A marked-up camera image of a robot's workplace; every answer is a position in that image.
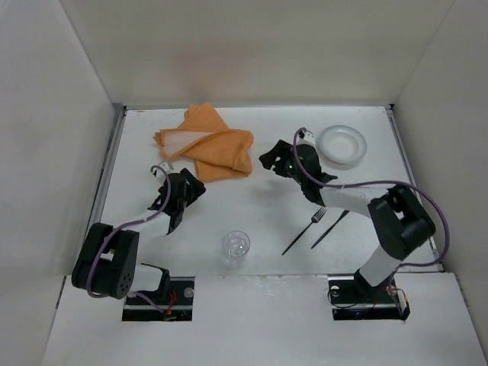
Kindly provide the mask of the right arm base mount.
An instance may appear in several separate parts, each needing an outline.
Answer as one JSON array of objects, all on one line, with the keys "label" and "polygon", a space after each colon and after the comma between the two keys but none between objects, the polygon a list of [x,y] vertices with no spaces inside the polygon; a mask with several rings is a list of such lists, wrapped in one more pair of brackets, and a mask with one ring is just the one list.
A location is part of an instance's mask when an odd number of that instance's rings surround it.
[{"label": "right arm base mount", "polygon": [[399,320],[411,314],[405,291],[386,280],[375,289],[360,287],[352,276],[328,277],[327,300],[339,320]]}]

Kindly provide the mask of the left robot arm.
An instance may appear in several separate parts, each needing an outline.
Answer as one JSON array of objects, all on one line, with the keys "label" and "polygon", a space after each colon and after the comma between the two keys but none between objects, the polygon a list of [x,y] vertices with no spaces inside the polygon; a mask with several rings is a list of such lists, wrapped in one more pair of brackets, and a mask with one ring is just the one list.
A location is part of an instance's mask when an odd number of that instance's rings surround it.
[{"label": "left robot arm", "polygon": [[72,286],[93,298],[122,299],[131,292],[162,292],[166,270],[137,260],[143,244],[154,236],[173,233],[181,224],[185,209],[206,188],[189,170],[161,172],[164,182],[148,209],[117,226],[98,222],[91,225],[71,274]]}]

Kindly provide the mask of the orange cloth placemat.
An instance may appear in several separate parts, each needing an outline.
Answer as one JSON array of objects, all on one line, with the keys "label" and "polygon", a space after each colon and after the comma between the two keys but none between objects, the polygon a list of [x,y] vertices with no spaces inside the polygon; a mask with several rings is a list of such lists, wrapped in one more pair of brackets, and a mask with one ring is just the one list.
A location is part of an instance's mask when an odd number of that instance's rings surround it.
[{"label": "orange cloth placemat", "polygon": [[228,127],[210,103],[190,105],[180,125],[155,132],[153,139],[165,159],[192,159],[202,182],[245,178],[253,170],[253,134]]}]

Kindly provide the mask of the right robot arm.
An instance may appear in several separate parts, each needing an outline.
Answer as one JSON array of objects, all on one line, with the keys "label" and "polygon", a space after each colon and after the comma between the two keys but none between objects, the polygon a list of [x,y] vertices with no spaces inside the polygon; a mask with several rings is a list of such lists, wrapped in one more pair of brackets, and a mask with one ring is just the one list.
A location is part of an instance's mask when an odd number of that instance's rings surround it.
[{"label": "right robot arm", "polygon": [[283,140],[259,156],[259,161],[264,169],[295,180],[308,201],[371,220],[379,246],[354,273],[356,291],[364,297],[385,287],[403,261],[436,231],[414,194],[418,191],[414,185],[402,181],[334,185],[337,177],[322,170],[314,147]]}]

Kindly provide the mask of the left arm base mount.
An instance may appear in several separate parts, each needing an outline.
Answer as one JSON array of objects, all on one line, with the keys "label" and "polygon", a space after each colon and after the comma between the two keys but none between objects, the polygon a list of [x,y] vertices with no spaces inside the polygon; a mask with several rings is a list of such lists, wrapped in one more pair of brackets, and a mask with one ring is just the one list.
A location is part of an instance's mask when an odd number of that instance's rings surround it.
[{"label": "left arm base mount", "polygon": [[194,277],[170,277],[157,292],[125,300],[123,322],[189,322],[193,316]]}]

